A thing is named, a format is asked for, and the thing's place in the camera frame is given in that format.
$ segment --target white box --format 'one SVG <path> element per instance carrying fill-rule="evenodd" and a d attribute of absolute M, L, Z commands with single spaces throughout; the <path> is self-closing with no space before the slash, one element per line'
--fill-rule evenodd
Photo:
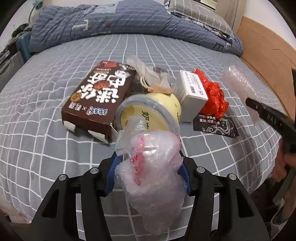
<path fill-rule="evenodd" d="M 181 104 L 181 122 L 192 122 L 208 101 L 198 75 L 190 71 L 180 70 L 180 79 L 175 84 L 173 94 Z"/>

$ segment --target yellow cup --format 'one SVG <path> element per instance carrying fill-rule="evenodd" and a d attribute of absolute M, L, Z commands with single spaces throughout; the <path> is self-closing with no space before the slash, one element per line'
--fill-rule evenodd
<path fill-rule="evenodd" d="M 181 106 L 173 94 L 149 93 L 128 97 L 117 109 L 117 127 L 124 129 L 132 116 L 142 116 L 149 131 L 171 131 L 180 136 Z"/>

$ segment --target crumpled red bag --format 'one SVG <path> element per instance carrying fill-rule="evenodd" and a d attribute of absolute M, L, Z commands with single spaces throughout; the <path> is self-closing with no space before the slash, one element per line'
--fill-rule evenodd
<path fill-rule="evenodd" d="M 209 81 L 200 69 L 196 69 L 193 73 L 200 78 L 208 97 L 207 103 L 200 112 L 204 115 L 215 114 L 216 118 L 222 118 L 228 109 L 229 103 L 224 100 L 224 93 L 219 84 Z"/>

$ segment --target silver screw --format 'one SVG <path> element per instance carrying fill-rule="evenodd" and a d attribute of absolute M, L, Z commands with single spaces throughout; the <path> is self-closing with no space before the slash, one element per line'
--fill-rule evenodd
<path fill-rule="evenodd" d="M 235 180 L 236 178 L 237 178 L 237 176 L 235 175 L 235 174 L 230 174 L 229 175 L 229 178 L 231 179 L 231 180 Z"/>
<path fill-rule="evenodd" d="M 59 176 L 59 180 L 60 180 L 60 181 L 63 181 L 63 180 L 66 179 L 66 177 L 67 177 L 67 176 L 66 176 L 65 174 L 62 174 L 62 175 Z"/>
<path fill-rule="evenodd" d="M 91 169 L 91 174 L 96 174 L 99 172 L 99 169 L 97 169 L 96 167 Z"/>
<path fill-rule="evenodd" d="M 203 167 L 198 167 L 196 169 L 199 173 L 204 173 L 205 172 L 205 169 Z"/>

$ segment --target human hand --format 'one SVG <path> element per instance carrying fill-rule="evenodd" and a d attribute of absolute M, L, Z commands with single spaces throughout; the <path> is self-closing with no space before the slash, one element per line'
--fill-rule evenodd
<path fill-rule="evenodd" d="M 284 153 L 284 141 L 280 139 L 279 150 L 275 159 L 275 166 L 272 170 L 272 178 L 280 182 L 287 176 L 287 171 L 285 166 L 289 165 L 296 169 L 296 153 Z"/>

